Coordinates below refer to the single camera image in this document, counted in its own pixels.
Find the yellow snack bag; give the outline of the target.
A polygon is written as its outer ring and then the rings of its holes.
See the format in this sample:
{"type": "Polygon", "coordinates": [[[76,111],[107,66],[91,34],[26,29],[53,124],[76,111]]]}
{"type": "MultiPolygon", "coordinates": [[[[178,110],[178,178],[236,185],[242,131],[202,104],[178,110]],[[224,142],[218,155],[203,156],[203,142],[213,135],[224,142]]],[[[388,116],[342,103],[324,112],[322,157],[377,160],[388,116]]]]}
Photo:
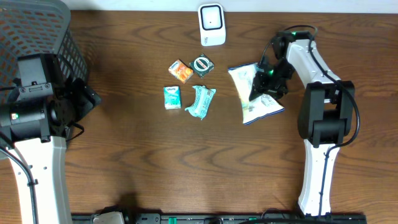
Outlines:
{"type": "Polygon", "coordinates": [[[256,99],[249,100],[253,79],[257,71],[257,63],[247,63],[228,69],[241,100],[244,125],[249,125],[266,116],[281,113],[285,110],[282,105],[267,94],[260,94],[256,99]]]}

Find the teal wipes packet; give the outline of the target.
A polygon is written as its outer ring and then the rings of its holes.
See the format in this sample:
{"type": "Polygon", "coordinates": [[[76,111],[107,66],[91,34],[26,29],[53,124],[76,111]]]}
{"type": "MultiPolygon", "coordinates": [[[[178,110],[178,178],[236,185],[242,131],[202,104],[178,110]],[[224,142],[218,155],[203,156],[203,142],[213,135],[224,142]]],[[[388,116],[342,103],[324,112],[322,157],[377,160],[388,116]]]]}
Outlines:
{"type": "Polygon", "coordinates": [[[206,86],[192,86],[195,90],[195,101],[189,107],[185,108],[193,117],[203,120],[208,112],[211,101],[216,93],[216,89],[209,89],[206,86]]]}

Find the dark green round-logo packet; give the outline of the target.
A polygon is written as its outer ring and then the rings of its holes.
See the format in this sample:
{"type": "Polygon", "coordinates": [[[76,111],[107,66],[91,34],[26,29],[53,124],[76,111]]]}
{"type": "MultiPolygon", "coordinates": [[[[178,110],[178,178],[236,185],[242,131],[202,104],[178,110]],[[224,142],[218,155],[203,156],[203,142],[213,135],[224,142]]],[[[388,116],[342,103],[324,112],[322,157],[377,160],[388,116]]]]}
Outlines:
{"type": "Polygon", "coordinates": [[[201,54],[190,62],[190,67],[200,78],[203,78],[214,69],[215,65],[205,54],[201,54]]]}

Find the orange tissue packet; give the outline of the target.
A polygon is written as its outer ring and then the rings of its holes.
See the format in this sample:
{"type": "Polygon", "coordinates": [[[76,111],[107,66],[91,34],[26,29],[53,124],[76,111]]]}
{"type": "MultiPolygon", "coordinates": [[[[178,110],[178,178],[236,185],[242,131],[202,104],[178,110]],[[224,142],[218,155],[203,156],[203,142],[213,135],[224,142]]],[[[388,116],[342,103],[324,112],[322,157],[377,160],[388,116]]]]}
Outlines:
{"type": "Polygon", "coordinates": [[[194,74],[194,71],[190,67],[185,65],[181,60],[176,60],[169,67],[169,73],[172,74],[176,79],[180,80],[182,83],[186,83],[194,74]]]}

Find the teal Kleenex tissue packet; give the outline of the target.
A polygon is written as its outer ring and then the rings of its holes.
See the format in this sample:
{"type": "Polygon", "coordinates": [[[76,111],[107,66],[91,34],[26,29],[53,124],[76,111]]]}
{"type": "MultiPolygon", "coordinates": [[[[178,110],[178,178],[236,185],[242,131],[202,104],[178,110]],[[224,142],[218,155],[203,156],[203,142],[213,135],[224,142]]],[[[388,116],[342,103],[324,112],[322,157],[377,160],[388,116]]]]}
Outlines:
{"type": "Polygon", "coordinates": [[[167,110],[175,110],[181,108],[182,102],[179,86],[164,87],[164,106],[167,110]]]}

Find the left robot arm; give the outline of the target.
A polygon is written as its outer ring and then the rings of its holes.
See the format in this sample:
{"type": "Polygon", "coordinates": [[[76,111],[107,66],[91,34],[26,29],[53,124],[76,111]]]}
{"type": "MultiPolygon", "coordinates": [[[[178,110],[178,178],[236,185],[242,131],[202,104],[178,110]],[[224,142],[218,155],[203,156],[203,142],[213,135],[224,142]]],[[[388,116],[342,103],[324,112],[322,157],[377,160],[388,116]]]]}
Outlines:
{"type": "Polygon", "coordinates": [[[101,103],[62,55],[18,58],[21,84],[1,106],[1,152],[11,161],[23,223],[71,223],[65,154],[72,127],[101,103]]]}

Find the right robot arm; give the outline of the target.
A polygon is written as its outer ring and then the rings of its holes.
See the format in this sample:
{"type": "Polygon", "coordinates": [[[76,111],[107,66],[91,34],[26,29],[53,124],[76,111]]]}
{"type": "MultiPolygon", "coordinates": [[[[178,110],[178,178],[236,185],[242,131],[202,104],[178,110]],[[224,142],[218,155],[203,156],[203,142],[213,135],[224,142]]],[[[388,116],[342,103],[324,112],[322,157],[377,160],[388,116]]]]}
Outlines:
{"type": "Polygon", "coordinates": [[[270,40],[277,63],[260,59],[249,100],[262,94],[278,100],[287,94],[287,80],[296,73],[305,87],[297,120],[305,145],[305,170],[298,206],[306,217],[331,213],[330,189],[339,150],[359,133],[360,115],[354,84],[335,75],[318,52],[318,29],[296,25],[276,33],[270,40]]]}

